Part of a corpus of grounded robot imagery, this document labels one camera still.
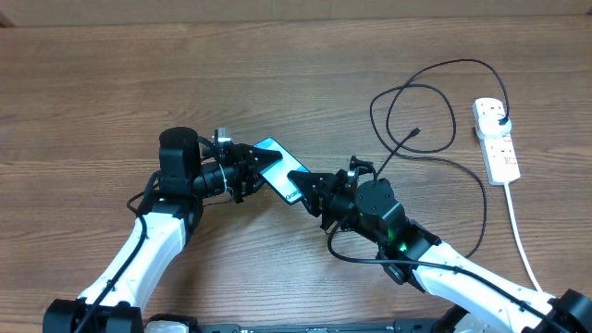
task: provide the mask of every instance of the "black cable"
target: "black cable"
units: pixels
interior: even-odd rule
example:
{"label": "black cable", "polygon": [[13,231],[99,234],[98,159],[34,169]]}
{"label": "black cable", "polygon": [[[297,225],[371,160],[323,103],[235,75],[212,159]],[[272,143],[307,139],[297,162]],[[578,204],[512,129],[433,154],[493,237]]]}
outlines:
{"label": "black cable", "polygon": [[156,181],[157,177],[158,177],[158,172],[154,172],[153,175],[148,180],[148,183],[146,184],[144,191],[129,198],[129,200],[127,202],[127,207],[130,209],[130,211],[132,211],[136,215],[136,217],[138,217],[140,219],[140,222],[142,223],[142,233],[140,234],[140,239],[138,240],[136,247],[134,247],[133,251],[129,254],[128,259],[126,259],[126,261],[123,263],[123,265],[121,265],[121,267],[115,273],[115,275],[107,281],[105,288],[99,294],[99,296],[96,298],[96,300],[92,303],[91,307],[89,308],[87,313],[84,315],[84,317],[80,321],[80,323],[79,323],[78,327],[76,328],[76,330],[74,331],[74,333],[83,332],[83,330],[86,327],[86,325],[88,324],[89,320],[91,318],[94,318],[94,312],[96,312],[99,305],[101,304],[101,302],[103,301],[105,296],[109,293],[109,291],[111,291],[115,287],[116,283],[119,281],[119,278],[121,278],[123,273],[126,271],[128,266],[131,264],[131,262],[133,261],[133,259],[136,256],[136,254],[138,254],[138,252],[140,251],[142,244],[146,240],[147,230],[148,230],[148,228],[146,227],[146,220],[144,219],[144,216],[135,207],[133,207],[131,205],[131,203],[133,203],[136,199],[142,197],[143,195],[147,194],[148,192],[150,192],[151,190],[156,188],[158,185],[154,184],[154,182]]}
{"label": "black cable", "polygon": [[[408,150],[410,152],[414,152],[414,153],[419,153],[419,154],[432,154],[432,153],[438,153],[441,152],[447,148],[449,148],[453,143],[454,143],[454,139],[456,137],[456,118],[454,116],[454,111],[452,109],[452,105],[450,104],[449,99],[446,97],[446,95],[441,92],[439,89],[437,89],[436,87],[427,85],[427,84],[422,84],[422,83],[410,83],[413,80],[415,80],[417,78],[418,75],[420,75],[421,73],[425,72],[426,70],[429,70],[431,68],[435,68],[438,66],[443,66],[443,65],[447,65],[447,64],[451,64],[451,63],[455,63],[455,62],[462,62],[462,61],[472,61],[472,62],[476,62],[479,64],[484,65],[485,67],[489,68],[494,75],[496,76],[496,78],[499,81],[499,84],[501,86],[501,89],[504,92],[504,97],[506,98],[506,109],[509,112],[509,108],[510,108],[510,102],[508,100],[508,94],[506,92],[506,88],[503,84],[503,81],[501,80],[500,75],[498,74],[498,72],[495,71],[495,69],[493,69],[490,65],[484,63],[483,61],[480,60],[473,60],[473,59],[458,59],[458,60],[451,60],[451,61],[446,61],[443,63],[439,63],[433,66],[430,66],[428,68],[424,68],[420,71],[418,71],[417,73],[415,73],[413,76],[411,76],[410,79],[407,80],[407,82],[399,87],[395,87],[392,89],[389,89],[387,91],[381,92],[380,94],[378,94],[370,103],[370,122],[372,123],[372,127],[374,129],[374,132],[376,134],[376,137],[378,138],[378,140],[382,143],[382,145],[390,152],[390,155],[388,156],[387,160],[383,163],[382,167],[378,170],[377,174],[380,174],[382,172],[382,170],[384,169],[384,167],[387,165],[387,163],[390,161],[390,159],[392,158],[392,156],[396,155],[400,158],[405,158],[405,159],[410,159],[410,160],[423,160],[423,161],[435,161],[435,162],[442,162],[442,163],[446,163],[446,164],[450,164],[452,166],[458,167],[460,170],[462,170],[463,172],[465,172],[466,174],[470,175],[471,177],[473,177],[475,179],[475,181],[479,184],[479,187],[481,189],[481,192],[483,194],[483,224],[481,227],[481,233],[479,235],[479,239],[477,240],[477,243],[475,245],[475,247],[473,248],[473,250],[471,250],[467,255],[465,255],[465,258],[470,258],[478,249],[479,246],[481,245],[481,243],[483,242],[483,239],[485,237],[485,230],[487,227],[487,195],[486,195],[486,191],[485,191],[485,186],[483,185],[483,181],[481,181],[481,179],[476,175],[475,172],[471,171],[469,168],[467,168],[466,166],[463,166],[459,163],[444,159],[444,158],[439,158],[439,157],[419,157],[419,156],[409,156],[409,155],[404,155],[404,154],[398,154],[397,151],[399,149],[405,149]],[[417,150],[417,149],[413,149],[410,148],[408,146],[405,146],[405,142],[407,142],[407,140],[411,139],[412,136],[410,137],[410,135],[412,133],[410,133],[405,139],[403,139],[401,142],[398,142],[391,134],[390,129],[389,129],[389,117],[390,117],[390,113],[392,111],[392,108],[394,106],[394,103],[397,101],[397,98],[399,97],[399,95],[401,94],[401,92],[406,89],[406,88],[427,88],[430,90],[435,91],[436,93],[438,93],[442,99],[444,99],[444,102],[446,103],[446,106],[448,107],[449,111],[450,111],[450,118],[452,121],[452,136],[450,137],[450,140],[448,143],[446,143],[443,147],[437,148],[437,149],[433,149],[433,150]],[[374,121],[374,115],[373,115],[373,106],[374,103],[376,102],[376,100],[378,100],[380,97],[386,95],[387,93],[392,93],[398,91],[395,98],[393,98],[393,101],[388,109],[388,115],[387,115],[387,121],[386,121],[386,126],[387,126],[387,132],[389,137],[397,144],[397,147],[395,149],[391,148],[380,136],[380,133],[378,132],[378,129],[376,127],[376,123]]]}
{"label": "black cable", "polygon": [[370,171],[372,171],[372,177],[374,178],[374,180],[378,180],[378,173],[376,173],[376,169],[374,168],[374,165],[372,163],[370,163],[368,165],[368,168],[370,169]]}
{"label": "black cable", "polygon": [[466,270],[466,269],[463,269],[463,268],[458,267],[458,266],[434,264],[434,263],[420,262],[420,261],[411,261],[411,260],[350,258],[348,256],[341,255],[341,254],[335,252],[335,250],[333,250],[333,245],[332,245],[333,237],[335,236],[337,229],[343,223],[345,223],[345,221],[347,220],[347,218],[348,218],[347,216],[344,217],[344,218],[342,218],[340,220],[340,222],[338,224],[336,224],[335,227],[333,227],[333,229],[331,229],[331,232],[329,233],[329,237],[327,238],[327,247],[329,249],[329,252],[331,254],[333,254],[333,256],[335,256],[336,258],[338,258],[340,260],[343,260],[345,262],[355,263],[355,264],[387,264],[387,265],[410,265],[410,266],[419,266],[419,265],[422,265],[422,266],[427,266],[427,267],[432,267],[432,268],[446,269],[446,270],[453,271],[455,273],[461,273],[461,274],[464,274],[464,275],[466,275],[468,277],[474,278],[475,280],[477,280],[477,281],[483,283],[484,285],[490,287],[495,292],[499,293],[503,297],[505,297],[508,300],[510,300],[510,302],[513,302],[513,303],[517,304],[522,309],[525,309],[529,313],[531,313],[531,314],[533,314],[533,315],[541,318],[541,320],[544,321],[546,324],[551,325],[555,329],[558,329],[560,332],[569,333],[569,330],[567,330],[566,328],[562,327],[561,325],[559,325],[558,323],[556,323],[554,320],[552,320],[551,318],[547,317],[545,314],[542,314],[537,309],[535,309],[532,306],[530,306],[530,304],[528,302],[519,300],[517,297],[513,296],[512,294],[510,294],[506,290],[503,290],[502,288],[496,286],[492,282],[489,282],[484,277],[480,277],[479,275],[477,275],[476,273],[471,272],[470,270]]}
{"label": "black cable", "polygon": [[233,200],[234,200],[234,198],[232,197],[232,195],[230,195],[230,198],[228,200],[225,200],[223,202],[217,202],[217,203],[206,203],[203,205],[203,208],[205,208],[207,206],[215,205],[215,204],[229,204],[229,203],[232,203]]}
{"label": "black cable", "polygon": [[[485,66],[486,68],[488,68],[489,70],[491,70],[491,72],[493,73],[493,75],[496,76],[496,79],[498,79],[499,82],[499,86],[501,87],[502,91],[503,91],[503,96],[506,99],[506,116],[501,119],[499,121],[500,125],[504,125],[506,122],[508,122],[508,119],[510,117],[510,100],[508,98],[508,92],[506,91],[506,86],[503,84],[503,80],[501,80],[500,74],[498,74],[498,72],[490,65],[488,65],[487,63],[481,61],[481,60],[476,60],[476,59],[456,59],[456,60],[450,60],[450,61],[444,61],[441,63],[438,63],[436,65],[432,65],[429,67],[426,67],[420,71],[418,71],[417,73],[413,74],[413,76],[411,76],[407,82],[405,82],[405,84],[403,84],[401,86],[401,88],[399,89],[399,91],[397,92],[397,94],[395,95],[395,97],[392,99],[392,102],[390,103],[390,107],[388,108],[388,112],[387,112],[387,134],[389,135],[389,137],[393,140],[393,142],[395,142],[396,144],[399,144],[399,142],[397,141],[397,139],[395,139],[395,137],[392,135],[392,133],[390,132],[390,127],[389,127],[389,120],[390,120],[390,113],[392,112],[392,108],[395,105],[395,102],[397,102],[397,99],[399,98],[399,96],[401,95],[401,93],[403,92],[403,90],[405,90],[405,88],[407,88],[408,86],[410,86],[410,83],[415,80],[415,78],[417,78],[420,74],[422,74],[423,72],[430,70],[431,68],[436,68],[436,67],[440,67],[440,66],[444,66],[444,65],[448,65],[448,64],[453,64],[453,63],[458,63],[458,62],[476,62],[477,64],[481,64],[483,66]],[[438,149],[434,149],[434,150],[419,150],[419,149],[414,149],[414,148],[410,148],[407,147],[405,145],[402,146],[403,149],[413,152],[413,153],[417,153],[417,154],[432,154],[432,153],[437,153],[437,152],[441,152],[443,150],[445,150],[446,148],[450,147],[450,145],[452,144],[452,142],[454,142],[454,137],[456,135],[456,122],[453,120],[453,125],[454,130],[452,133],[452,137],[450,138],[450,141],[447,145],[445,145],[444,147],[438,148]]]}
{"label": "black cable", "polygon": [[397,145],[397,148],[395,148],[392,153],[390,153],[390,155],[387,157],[387,159],[385,160],[385,162],[382,164],[382,166],[380,166],[380,169],[378,170],[378,172],[376,173],[376,177],[375,179],[380,176],[380,173],[382,172],[382,170],[387,166],[387,164],[389,163],[390,159],[392,158],[392,156],[394,156],[399,149],[403,146],[404,143],[407,142],[407,140],[411,139],[412,137],[416,136],[417,134],[419,134],[419,132],[422,130],[422,128],[416,128],[414,130],[412,130],[411,132],[409,132],[409,134],[407,134],[407,136],[405,137],[405,139],[403,139],[401,141],[401,143],[399,143]]}

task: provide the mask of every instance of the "smartphone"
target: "smartphone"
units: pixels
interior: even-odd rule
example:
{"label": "smartphone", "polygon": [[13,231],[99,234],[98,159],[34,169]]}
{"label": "smartphone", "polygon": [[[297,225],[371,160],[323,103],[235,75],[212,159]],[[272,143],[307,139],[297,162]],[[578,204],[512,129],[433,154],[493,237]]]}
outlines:
{"label": "smartphone", "polygon": [[302,163],[282,147],[274,138],[267,138],[255,145],[257,148],[280,152],[282,160],[268,166],[261,172],[265,181],[274,189],[286,204],[296,204],[302,198],[302,194],[296,186],[288,179],[288,173],[292,170],[310,172]]}

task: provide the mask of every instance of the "power cord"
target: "power cord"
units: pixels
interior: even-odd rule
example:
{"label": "power cord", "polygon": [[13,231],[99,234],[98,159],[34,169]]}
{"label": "power cord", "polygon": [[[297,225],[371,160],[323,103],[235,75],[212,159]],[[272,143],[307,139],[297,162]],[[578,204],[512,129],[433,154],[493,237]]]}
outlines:
{"label": "power cord", "polygon": [[205,208],[207,206],[211,206],[211,205],[216,205],[216,204],[229,204],[229,203],[232,203],[233,200],[234,200],[234,198],[233,198],[232,193],[231,193],[230,194],[230,198],[228,198],[227,200],[222,201],[222,202],[216,202],[216,203],[206,203],[206,204],[203,205],[203,208]]}
{"label": "power cord", "polygon": [[148,228],[146,227],[146,220],[144,219],[144,216],[140,213],[140,211],[138,211],[138,209],[133,207],[131,205],[131,203],[133,203],[134,201],[136,201],[138,198],[142,197],[143,195],[148,195],[148,193],[152,192],[158,186],[158,184],[154,184],[154,182],[158,178],[158,175],[159,175],[158,172],[154,172],[153,175],[148,180],[148,183],[146,184],[144,191],[129,198],[129,200],[127,202],[127,207],[129,208],[129,210],[131,212],[133,212],[133,214],[136,215],[137,218],[140,219],[140,222],[142,223],[142,233],[140,234],[140,239],[138,240],[136,247],[129,254],[128,259],[126,259],[126,261],[123,263],[123,265],[121,265],[121,267],[115,273],[115,275],[107,281],[105,288],[99,294],[99,296],[96,298],[96,300],[92,303],[91,307],[86,312],[84,317],[81,319],[81,321],[80,321],[78,327],[76,328],[76,330],[74,331],[74,333],[81,333],[84,331],[84,328],[86,328],[86,326],[88,325],[89,320],[91,320],[91,318],[94,318],[94,313],[98,309],[101,302],[105,299],[105,297],[109,293],[109,291],[111,291],[115,287],[115,285],[119,281],[119,278],[121,278],[123,273],[126,271],[128,266],[131,264],[131,262],[135,258],[136,254],[138,254],[138,252],[140,251],[140,248],[142,247],[144,241],[148,238],[148,236],[147,236]]}
{"label": "power cord", "polygon": [[506,192],[506,201],[508,202],[508,212],[510,212],[510,222],[512,224],[512,232],[514,234],[514,239],[516,240],[516,246],[518,247],[518,253],[520,253],[520,257],[524,262],[524,267],[526,268],[526,273],[528,273],[528,277],[532,281],[535,289],[539,292],[543,292],[543,289],[540,288],[538,284],[537,278],[535,277],[535,273],[533,273],[533,269],[530,267],[528,263],[528,259],[526,258],[526,253],[524,253],[524,247],[522,246],[522,242],[520,241],[520,235],[518,234],[518,226],[516,225],[516,216],[514,215],[514,205],[512,203],[512,195],[510,194],[510,184],[505,182],[503,183],[503,190]]}
{"label": "power cord", "polygon": [[[442,66],[445,64],[449,64],[451,62],[445,62],[445,63],[440,63],[438,64],[438,66]],[[370,122],[372,123],[372,127],[374,129],[374,133],[376,134],[376,137],[378,138],[378,140],[382,143],[382,145],[390,152],[390,155],[388,156],[388,158],[385,160],[385,162],[382,164],[382,166],[380,167],[380,169],[378,170],[377,174],[380,174],[382,172],[382,170],[385,168],[385,166],[387,165],[387,163],[390,161],[390,159],[392,158],[393,155],[398,156],[400,158],[403,159],[410,159],[410,160],[422,160],[422,161],[434,161],[434,162],[441,162],[441,163],[446,163],[446,164],[450,164],[452,166],[458,167],[460,170],[462,170],[463,172],[465,172],[466,174],[470,175],[471,177],[473,177],[473,179],[475,179],[475,181],[479,184],[479,188],[481,189],[481,193],[483,195],[483,224],[481,227],[481,234],[479,235],[479,239],[477,240],[477,243],[475,245],[475,247],[473,248],[473,250],[471,250],[468,254],[466,254],[464,257],[465,258],[470,258],[478,249],[479,246],[481,246],[481,242],[483,241],[483,238],[485,237],[485,229],[487,227],[487,195],[486,195],[486,191],[485,191],[485,186],[483,185],[483,181],[481,181],[481,179],[476,175],[475,172],[471,171],[468,167],[463,166],[461,164],[458,164],[456,162],[447,160],[445,158],[439,158],[439,157],[428,157],[428,156],[409,156],[409,155],[404,155],[404,154],[399,154],[398,151],[400,149],[405,149],[408,150],[410,152],[415,152],[415,153],[419,153],[419,154],[432,154],[432,153],[438,153],[441,152],[445,149],[447,149],[448,147],[450,147],[453,143],[454,143],[454,139],[456,137],[456,118],[454,117],[454,110],[452,109],[452,105],[450,104],[450,101],[448,99],[448,97],[446,97],[446,95],[441,92],[438,88],[433,87],[431,85],[428,84],[423,84],[423,83],[410,83],[413,79],[415,79],[417,77],[417,75],[419,75],[420,73],[433,68],[433,67],[429,67],[429,68],[424,68],[422,70],[420,70],[419,72],[417,72],[416,74],[414,74],[412,76],[411,79],[407,80],[407,83],[405,83],[402,86],[399,87],[395,87],[395,88],[391,88],[388,89],[387,91],[381,92],[379,93],[370,103]],[[496,77],[499,78],[500,76],[497,74],[497,72],[495,72],[494,70],[494,74],[496,74]],[[436,93],[438,93],[442,99],[444,100],[444,102],[446,103],[446,106],[448,107],[449,111],[450,111],[450,118],[452,120],[452,136],[450,138],[450,141],[448,143],[446,143],[444,146],[434,149],[434,150],[417,150],[417,149],[413,149],[413,148],[409,148],[406,145],[404,145],[407,140],[411,139],[412,137],[414,137],[415,135],[419,134],[419,130],[421,130],[420,128],[414,129],[412,130],[412,132],[409,133],[409,135],[403,139],[401,142],[398,142],[396,139],[394,139],[394,137],[392,137],[392,135],[390,134],[390,131],[388,131],[389,136],[391,137],[391,139],[397,144],[397,147],[395,149],[391,148],[382,138],[382,136],[380,135],[380,133],[378,132],[378,128],[376,127],[376,123],[374,121],[374,115],[373,115],[373,107],[375,102],[382,96],[388,94],[388,93],[393,93],[396,91],[399,91],[397,93],[397,95],[395,96],[395,98],[393,99],[393,102],[388,110],[388,115],[390,115],[390,112],[392,111],[392,107],[394,106],[394,102],[397,100],[397,97],[401,94],[401,92],[403,91],[403,89],[406,88],[426,88],[426,89],[430,89]],[[389,126],[389,118],[387,118],[387,127]]]}
{"label": "power cord", "polygon": [[461,273],[461,274],[466,275],[467,277],[474,278],[475,280],[477,280],[477,281],[483,283],[484,285],[490,287],[495,292],[499,293],[503,297],[505,297],[508,300],[510,300],[510,302],[513,302],[513,303],[517,304],[522,309],[525,309],[529,313],[531,313],[531,314],[539,317],[543,322],[545,322],[546,324],[554,327],[555,329],[559,330],[560,332],[569,333],[569,330],[567,330],[566,328],[562,327],[557,322],[555,322],[551,318],[547,317],[545,314],[539,312],[537,309],[535,309],[532,306],[530,306],[530,304],[528,302],[519,300],[517,297],[513,296],[512,294],[510,294],[506,290],[503,290],[502,288],[496,286],[492,282],[489,282],[484,277],[480,277],[479,275],[477,275],[476,273],[471,272],[470,270],[463,269],[463,268],[458,267],[458,266],[434,264],[434,263],[420,262],[420,261],[411,261],[411,260],[387,260],[387,259],[359,259],[359,258],[350,258],[348,256],[345,256],[345,255],[342,255],[342,254],[339,254],[339,253],[335,252],[335,250],[333,250],[333,244],[332,244],[333,237],[337,233],[338,228],[341,227],[341,225],[343,223],[345,223],[345,221],[347,221],[347,219],[348,219],[347,216],[346,217],[343,217],[340,220],[340,222],[338,222],[338,224],[336,224],[335,227],[333,227],[333,229],[331,229],[331,232],[329,233],[329,237],[327,238],[327,247],[329,249],[329,252],[331,254],[333,254],[333,256],[335,256],[336,258],[338,258],[338,259],[340,259],[342,261],[345,261],[345,262],[355,263],[355,264],[380,264],[380,265],[381,264],[387,264],[387,265],[417,265],[417,266],[422,265],[422,266],[427,266],[427,267],[432,267],[432,268],[445,269],[445,270],[453,271],[455,273]]}

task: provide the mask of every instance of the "table surface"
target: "table surface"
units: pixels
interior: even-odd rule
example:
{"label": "table surface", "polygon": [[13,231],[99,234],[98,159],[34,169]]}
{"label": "table surface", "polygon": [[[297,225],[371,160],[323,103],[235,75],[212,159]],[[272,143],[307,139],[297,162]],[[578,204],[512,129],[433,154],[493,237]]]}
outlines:
{"label": "table surface", "polygon": [[[274,137],[313,171],[352,154],[382,162],[372,98],[415,71],[477,58],[504,79],[523,177],[512,184],[522,241],[541,286],[592,295],[592,18],[446,18],[0,30],[0,331],[40,331],[55,298],[75,299],[130,234],[126,200],[158,169],[174,126],[235,142]],[[477,64],[422,75],[450,98],[458,133],[438,154],[479,175],[475,98],[501,98]],[[389,101],[376,106],[384,133]],[[451,136],[440,97],[405,92],[391,127],[416,126],[416,148]],[[477,240],[476,182],[448,165],[395,159],[384,172],[407,215],[459,252]],[[487,185],[485,240],[473,260],[530,287],[503,189]],[[144,317],[241,325],[440,317],[447,301],[398,286],[380,266],[339,261],[320,221],[267,187],[205,209],[190,245],[160,280]],[[372,257],[353,234],[337,249]]]}

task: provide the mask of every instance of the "power strip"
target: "power strip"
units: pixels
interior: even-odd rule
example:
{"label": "power strip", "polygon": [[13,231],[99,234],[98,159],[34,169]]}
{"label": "power strip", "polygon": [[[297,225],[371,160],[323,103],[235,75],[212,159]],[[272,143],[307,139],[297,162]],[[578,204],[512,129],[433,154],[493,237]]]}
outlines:
{"label": "power strip", "polygon": [[495,98],[477,99],[473,103],[473,114],[475,116],[475,131],[481,143],[481,152],[483,153],[489,184],[503,185],[518,252],[533,285],[538,291],[542,291],[520,242],[510,193],[510,183],[520,178],[518,160],[510,136],[512,123],[509,120],[505,125],[500,125],[499,119],[505,116],[505,110],[503,103]]}
{"label": "power strip", "polygon": [[473,103],[473,114],[489,184],[503,185],[520,178],[509,132],[512,125],[508,128],[498,123],[498,118],[505,115],[503,103],[495,98],[479,98]]}

